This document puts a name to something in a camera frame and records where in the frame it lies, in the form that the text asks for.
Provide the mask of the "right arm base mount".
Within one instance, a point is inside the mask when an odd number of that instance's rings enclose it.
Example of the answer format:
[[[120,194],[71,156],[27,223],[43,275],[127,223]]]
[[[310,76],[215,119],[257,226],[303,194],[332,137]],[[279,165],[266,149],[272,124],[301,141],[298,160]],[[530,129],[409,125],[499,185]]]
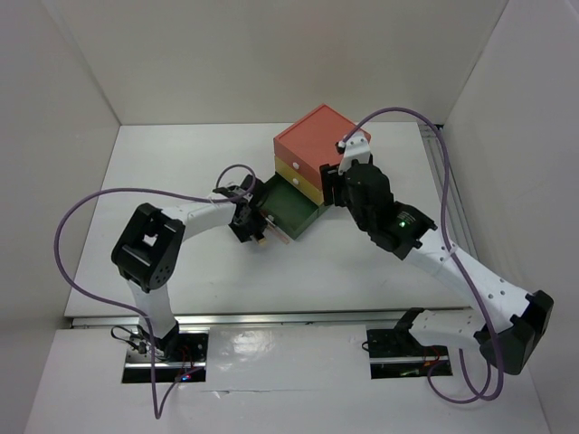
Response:
[[[394,329],[367,329],[361,344],[369,356],[372,380],[452,376],[449,351],[445,346],[422,346],[411,336]]]

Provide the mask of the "green bottom drawer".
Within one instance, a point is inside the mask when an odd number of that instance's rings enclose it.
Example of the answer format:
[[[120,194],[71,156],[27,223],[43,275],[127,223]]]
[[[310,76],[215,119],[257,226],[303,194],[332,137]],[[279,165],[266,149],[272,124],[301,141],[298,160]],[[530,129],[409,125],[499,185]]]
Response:
[[[261,210],[294,241],[327,209],[310,201],[281,175],[275,174],[264,186]]]

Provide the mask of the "yellow drawer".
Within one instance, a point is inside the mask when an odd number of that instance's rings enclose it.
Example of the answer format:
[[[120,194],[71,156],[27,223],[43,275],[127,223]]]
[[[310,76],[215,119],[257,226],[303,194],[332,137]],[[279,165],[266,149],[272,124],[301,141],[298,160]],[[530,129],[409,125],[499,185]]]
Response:
[[[322,191],[301,173],[301,167],[297,162],[290,162],[288,164],[278,156],[275,156],[274,165],[278,175],[284,178],[300,193],[309,198],[315,205],[321,206],[324,204]]]

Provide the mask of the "red top drawer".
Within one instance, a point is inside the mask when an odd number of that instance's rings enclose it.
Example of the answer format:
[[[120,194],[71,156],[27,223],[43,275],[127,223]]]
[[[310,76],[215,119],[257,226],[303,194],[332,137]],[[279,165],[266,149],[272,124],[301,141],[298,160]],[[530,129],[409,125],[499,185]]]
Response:
[[[321,190],[319,168],[340,163],[342,155],[336,143],[354,126],[354,122],[322,104],[273,139],[274,155],[288,164],[297,162],[301,173]]]

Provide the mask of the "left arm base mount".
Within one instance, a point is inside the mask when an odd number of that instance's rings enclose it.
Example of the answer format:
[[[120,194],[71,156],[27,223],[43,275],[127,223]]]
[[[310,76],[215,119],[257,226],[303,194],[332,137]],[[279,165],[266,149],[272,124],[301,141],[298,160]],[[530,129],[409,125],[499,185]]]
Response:
[[[121,382],[125,384],[150,383],[150,344],[136,329],[115,325],[110,329],[113,339],[126,346]],[[209,333],[207,330],[188,330],[176,337],[176,343],[165,350],[156,349],[156,379],[159,383],[195,383],[206,380],[206,358]]]

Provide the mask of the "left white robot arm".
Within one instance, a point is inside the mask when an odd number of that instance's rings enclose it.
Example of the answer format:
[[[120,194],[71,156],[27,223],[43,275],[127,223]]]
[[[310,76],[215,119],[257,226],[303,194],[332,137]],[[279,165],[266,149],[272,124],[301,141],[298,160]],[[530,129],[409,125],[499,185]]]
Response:
[[[215,188],[203,201],[157,208],[143,203],[121,233],[111,259],[128,282],[136,308],[145,314],[138,330],[147,351],[159,361],[178,350],[179,325],[170,306],[167,282],[182,244],[205,231],[228,227],[241,243],[263,241],[267,226],[261,205],[265,183],[246,175],[239,185]]]

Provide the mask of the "pink lip liner pencil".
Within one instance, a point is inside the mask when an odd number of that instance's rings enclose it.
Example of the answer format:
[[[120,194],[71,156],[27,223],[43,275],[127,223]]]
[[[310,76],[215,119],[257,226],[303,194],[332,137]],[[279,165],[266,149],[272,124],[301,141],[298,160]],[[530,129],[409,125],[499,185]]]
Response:
[[[267,230],[273,234],[277,239],[279,239],[283,244],[288,245],[290,239],[285,235],[285,233],[275,224],[274,220],[270,215],[265,216],[265,221],[267,223]]]

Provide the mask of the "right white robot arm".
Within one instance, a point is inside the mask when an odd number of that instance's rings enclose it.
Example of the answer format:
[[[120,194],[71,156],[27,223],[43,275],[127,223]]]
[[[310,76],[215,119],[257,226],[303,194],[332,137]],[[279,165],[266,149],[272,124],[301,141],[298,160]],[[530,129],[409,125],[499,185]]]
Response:
[[[327,204],[345,207],[358,229],[380,249],[415,266],[459,295],[463,314],[436,314],[412,308],[399,321],[394,342],[404,354],[424,346],[474,349],[492,366],[518,375],[546,332],[554,300],[507,282],[471,257],[417,208],[397,202],[388,177],[371,164],[345,172],[320,168]]]

